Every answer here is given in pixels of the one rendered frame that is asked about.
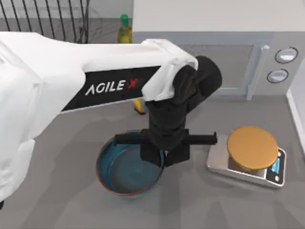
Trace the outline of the blue round bowl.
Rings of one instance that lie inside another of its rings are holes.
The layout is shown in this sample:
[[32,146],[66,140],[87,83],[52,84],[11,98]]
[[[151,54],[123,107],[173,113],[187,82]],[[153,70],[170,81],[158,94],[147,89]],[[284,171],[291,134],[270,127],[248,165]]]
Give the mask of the blue round bowl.
[[155,188],[165,168],[165,152],[159,151],[160,166],[141,160],[139,144],[115,144],[110,138],[96,160],[96,175],[110,193],[137,198]]

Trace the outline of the yellow and red bottle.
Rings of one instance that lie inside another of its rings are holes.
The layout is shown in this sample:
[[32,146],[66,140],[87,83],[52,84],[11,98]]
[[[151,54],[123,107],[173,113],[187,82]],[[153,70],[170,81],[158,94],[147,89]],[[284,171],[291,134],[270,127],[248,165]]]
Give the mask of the yellow and red bottle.
[[145,101],[142,98],[137,98],[133,100],[133,108],[135,112],[137,112],[140,115],[145,115],[147,113]]

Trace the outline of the silver kitchen scale orange plate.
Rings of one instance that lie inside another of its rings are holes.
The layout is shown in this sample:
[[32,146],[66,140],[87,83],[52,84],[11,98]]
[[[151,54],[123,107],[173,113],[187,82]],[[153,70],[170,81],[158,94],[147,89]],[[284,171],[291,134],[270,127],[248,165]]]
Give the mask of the silver kitchen scale orange plate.
[[211,172],[271,188],[285,184],[286,152],[276,139],[257,126],[241,126],[218,135],[206,167]]

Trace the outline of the microwave oven door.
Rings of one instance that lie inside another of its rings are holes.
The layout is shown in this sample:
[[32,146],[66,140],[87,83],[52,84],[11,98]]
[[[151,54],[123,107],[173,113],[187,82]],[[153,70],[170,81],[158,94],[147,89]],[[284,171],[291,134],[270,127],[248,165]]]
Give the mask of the microwave oven door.
[[223,83],[210,99],[245,97],[262,54],[261,45],[191,45],[178,44],[193,56],[206,56],[220,69]]

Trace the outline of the green capped yellow bottle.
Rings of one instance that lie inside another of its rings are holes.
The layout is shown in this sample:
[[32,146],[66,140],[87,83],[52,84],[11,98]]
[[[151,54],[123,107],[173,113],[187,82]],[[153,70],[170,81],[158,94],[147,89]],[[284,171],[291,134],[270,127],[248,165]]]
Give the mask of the green capped yellow bottle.
[[120,16],[121,26],[117,34],[117,43],[131,44],[132,43],[132,28],[129,26],[129,17],[127,14]]

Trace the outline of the pale microwave oven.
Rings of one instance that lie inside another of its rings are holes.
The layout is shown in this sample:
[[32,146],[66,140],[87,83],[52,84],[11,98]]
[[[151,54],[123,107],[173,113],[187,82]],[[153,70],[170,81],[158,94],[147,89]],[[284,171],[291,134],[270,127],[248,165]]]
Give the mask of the pale microwave oven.
[[[305,58],[305,0],[134,0],[133,40],[168,39],[191,45],[269,45],[254,95],[285,95]],[[289,63],[275,60],[281,49],[295,47]],[[270,83],[271,71],[288,78]]]

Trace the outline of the white sink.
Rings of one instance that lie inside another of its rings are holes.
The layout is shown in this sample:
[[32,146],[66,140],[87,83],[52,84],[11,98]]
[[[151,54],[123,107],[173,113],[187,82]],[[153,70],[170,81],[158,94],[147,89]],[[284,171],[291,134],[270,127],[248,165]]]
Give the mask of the white sink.
[[290,89],[286,93],[286,98],[287,98],[287,101],[288,101],[291,117],[293,119],[295,129],[296,129],[296,132],[297,132],[298,142],[299,142],[300,147],[302,149],[302,153],[305,157],[305,129],[303,128],[301,117],[299,115],[296,103],[294,101],[293,94],[292,94]]

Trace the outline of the microwave oven knob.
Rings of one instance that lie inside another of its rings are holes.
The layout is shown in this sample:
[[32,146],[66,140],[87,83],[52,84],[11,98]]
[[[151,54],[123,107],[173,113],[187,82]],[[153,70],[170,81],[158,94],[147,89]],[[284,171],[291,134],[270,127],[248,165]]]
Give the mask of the microwave oven knob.
[[298,50],[295,47],[289,47],[279,50],[274,58],[278,63],[286,64],[292,62],[297,56]]
[[285,69],[279,69],[276,71],[271,71],[266,79],[270,83],[281,83],[285,81],[289,76],[289,72]]

